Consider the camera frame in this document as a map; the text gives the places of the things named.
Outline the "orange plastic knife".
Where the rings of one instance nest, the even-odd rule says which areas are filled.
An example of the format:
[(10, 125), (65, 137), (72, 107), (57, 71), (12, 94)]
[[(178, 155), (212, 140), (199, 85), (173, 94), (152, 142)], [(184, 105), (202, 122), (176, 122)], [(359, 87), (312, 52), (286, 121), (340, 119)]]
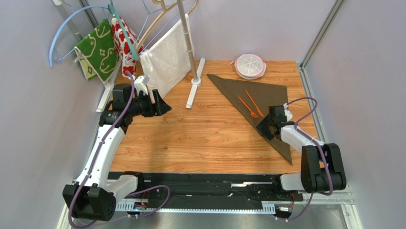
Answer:
[[(245, 92), (246, 92), (247, 96), (249, 97), (249, 99), (251, 100), (251, 102), (253, 103), (253, 105), (255, 106), (255, 108), (256, 108), (258, 114), (259, 114), (261, 117), (264, 117), (264, 114), (262, 113), (261, 109), (258, 107), (258, 105), (256, 104), (256, 102), (254, 101), (254, 99), (251, 97), (251, 95), (249, 94), (249, 92), (248, 92), (247, 90), (245, 90)], [(259, 117), (258, 115), (253, 115), (253, 113), (254, 113), (254, 112), (252, 111), (252, 112), (251, 112), (252, 117), (256, 117), (256, 118)]]

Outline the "orange plastic fork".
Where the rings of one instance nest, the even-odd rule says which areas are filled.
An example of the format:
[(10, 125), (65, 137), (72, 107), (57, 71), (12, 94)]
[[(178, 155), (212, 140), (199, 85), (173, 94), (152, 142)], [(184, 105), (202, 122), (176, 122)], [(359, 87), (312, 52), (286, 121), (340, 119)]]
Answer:
[(241, 101), (241, 103), (247, 108), (247, 110), (250, 112), (251, 117), (257, 119), (259, 118), (259, 115), (257, 115), (246, 103), (245, 101), (240, 97), (237, 96), (237, 98)]

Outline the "brown cloth napkin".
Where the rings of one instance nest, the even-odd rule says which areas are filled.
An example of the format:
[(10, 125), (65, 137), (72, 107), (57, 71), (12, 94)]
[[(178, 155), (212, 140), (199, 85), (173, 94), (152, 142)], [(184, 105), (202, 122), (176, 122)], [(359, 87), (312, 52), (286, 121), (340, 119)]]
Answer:
[[(276, 140), (268, 140), (260, 136), (256, 126), (263, 120), (245, 90), (249, 92), (264, 116), (269, 113), (269, 106), (283, 105), (288, 101), (287, 87), (264, 83), (261, 80), (237, 80), (227, 79), (215, 74), (208, 74), (208, 79), (216, 88), (216, 93), (209, 94), (209, 105), (207, 112), (216, 118), (221, 118), (227, 124), (227, 129), (231, 130), (237, 136), (242, 137), (238, 140), (241, 143), (241, 149), (252, 149), (264, 151), (275, 151), (287, 163), (292, 163), (291, 148), (288, 144)], [(257, 114), (259, 118), (251, 117), (250, 112), (237, 98), (240, 96), (245, 103)]]

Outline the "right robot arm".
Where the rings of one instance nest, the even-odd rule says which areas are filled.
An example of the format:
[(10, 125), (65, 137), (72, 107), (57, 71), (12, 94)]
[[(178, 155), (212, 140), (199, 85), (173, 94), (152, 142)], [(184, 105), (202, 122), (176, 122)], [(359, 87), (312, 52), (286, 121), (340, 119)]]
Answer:
[(270, 106), (269, 113), (256, 126), (261, 136), (288, 144), (301, 154), (301, 170), (279, 176), (285, 191), (305, 191), (331, 195), (347, 186), (340, 148), (317, 140), (292, 120), (288, 106)]

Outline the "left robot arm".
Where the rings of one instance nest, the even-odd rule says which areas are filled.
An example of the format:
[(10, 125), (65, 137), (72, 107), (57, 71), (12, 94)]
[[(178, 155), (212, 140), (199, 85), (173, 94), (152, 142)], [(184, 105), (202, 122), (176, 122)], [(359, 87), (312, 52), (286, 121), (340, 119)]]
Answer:
[(157, 89), (146, 94), (129, 83), (114, 86), (100, 116), (91, 156), (74, 184), (67, 184), (62, 192), (71, 219), (109, 221), (117, 203), (145, 190), (143, 173), (134, 171), (123, 172), (109, 185), (112, 161), (135, 116), (162, 116), (171, 109)]

